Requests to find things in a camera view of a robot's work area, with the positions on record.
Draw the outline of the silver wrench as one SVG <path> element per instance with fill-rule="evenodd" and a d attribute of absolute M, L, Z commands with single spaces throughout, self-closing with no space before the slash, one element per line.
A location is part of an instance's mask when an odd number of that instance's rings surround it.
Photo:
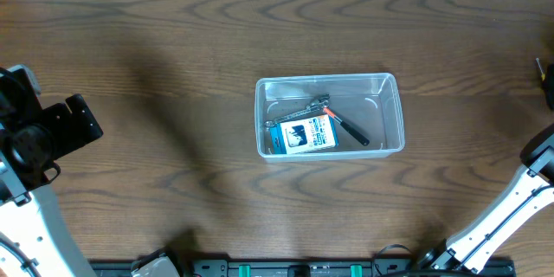
<path fill-rule="evenodd" d="M 297 119 L 299 117 L 308 115 L 310 113 L 315 113 L 318 111 L 322 111 L 325 107 L 329 105 L 329 96 L 322 96 L 317 98 L 316 100 L 313 100 L 310 104 L 308 104 L 304 109 L 299 110 L 294 113 L 289 113 L 284 116 L 280 116 L 274 119 L 270 119 L 264 122 L 264 126 L 266 128 L 271 128 L 273 126 L 276 126 L 279 123 L 287 122 L 289 120 Z"/>

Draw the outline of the small claw hammer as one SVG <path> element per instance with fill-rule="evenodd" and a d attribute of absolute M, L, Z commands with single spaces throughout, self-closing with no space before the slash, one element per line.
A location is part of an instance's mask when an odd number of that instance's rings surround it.
<path fill-rule="evenodd" d="M 313 111 L 322 111 L 323 113 L 327 114 L 331 119 L 336 121 L 346 132 L 348 132 L 357 142 L 359 142 L 363 146 L 367 146 L 370 143 L 370 140 L 349 123 L 342 120 L 335 112 L 333 112 L 329 108 L 329 105 L 330 95 L 327 93 L 312 100 L 306 106 L 306 109 L 312 109 Z"/>

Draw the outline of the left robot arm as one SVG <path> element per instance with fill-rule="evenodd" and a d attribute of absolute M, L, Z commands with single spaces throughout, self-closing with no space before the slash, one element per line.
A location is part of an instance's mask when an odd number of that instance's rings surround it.
<path fill-rule="evenodd" d="M 61 215 L 56 163 L 103 131 L 79 94 L 44 108 L 24 65 L 1 71 L 1 269 L 8 276 L 92 276 Z"/>

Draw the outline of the clear plastic container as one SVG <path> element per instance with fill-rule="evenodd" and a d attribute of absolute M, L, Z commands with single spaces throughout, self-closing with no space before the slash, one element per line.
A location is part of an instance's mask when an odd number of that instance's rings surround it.
<path fill-rule="evenodd" d="M 361 145 L 336 121 L 338 146 L 298 154 L 275 154 L 270 128 L 264 122 L 304 109 L 312 100 L 330 95 L 329 108 L 366 136 Z M 322 111 L 297 119 L 323 115 Z M 405 145 L 403 113 L 395 77 L 389 73 L 332 74 L 263 78 L 255 88 L 254 125 L 257 151 L 268 162 L 385 158 Z"/>

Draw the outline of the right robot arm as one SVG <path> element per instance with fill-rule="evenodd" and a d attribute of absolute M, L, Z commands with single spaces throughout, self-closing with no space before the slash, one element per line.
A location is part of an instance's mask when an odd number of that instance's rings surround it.
<path fill-rule="evenodd" d="M 468 227 L 423 255 L 416 268 L 478 274 L 497 248 L 553 203 L 553 126 L 532 138 L 519 158 L 513 179 L 491 205 Z"/>

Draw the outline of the black yellow screwdriver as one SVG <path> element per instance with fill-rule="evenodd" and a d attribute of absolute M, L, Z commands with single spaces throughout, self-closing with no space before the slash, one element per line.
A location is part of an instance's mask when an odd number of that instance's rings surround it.
<path fill-rule="evenodd" d="M 540 80 L 542 82 L 544 82 L 545 78 L 546 78 L 546 72 L 542 67 L 542 63 L 541 63 L 539 58 L 536 58 L 535 62 L 536 62 L 536 66 L 537 66 L 537 69 L 538 69 L 538 74 L 539 74 Z"/>

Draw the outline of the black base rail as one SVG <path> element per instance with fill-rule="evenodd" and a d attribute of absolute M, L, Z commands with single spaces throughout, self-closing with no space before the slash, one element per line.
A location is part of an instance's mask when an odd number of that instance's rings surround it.
<path fill-rule="evenodd" d="M 133 261 L 93 261 L 101 277 L 131 277 Z M 227 261 L 196 260 L 177 263 L 184 277 L 378 277 L 421 276 L 409 259 L 377 258 L 368 261 Z"/>

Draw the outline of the blue white screw box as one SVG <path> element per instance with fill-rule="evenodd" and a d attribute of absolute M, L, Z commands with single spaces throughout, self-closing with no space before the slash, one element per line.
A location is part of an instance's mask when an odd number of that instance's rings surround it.
<path fill-rule="evenodd" d="M 335 126 L 326 114 L 279 123 L 269 131 L 275 154 L 308 153 L 338 146 Z"/>

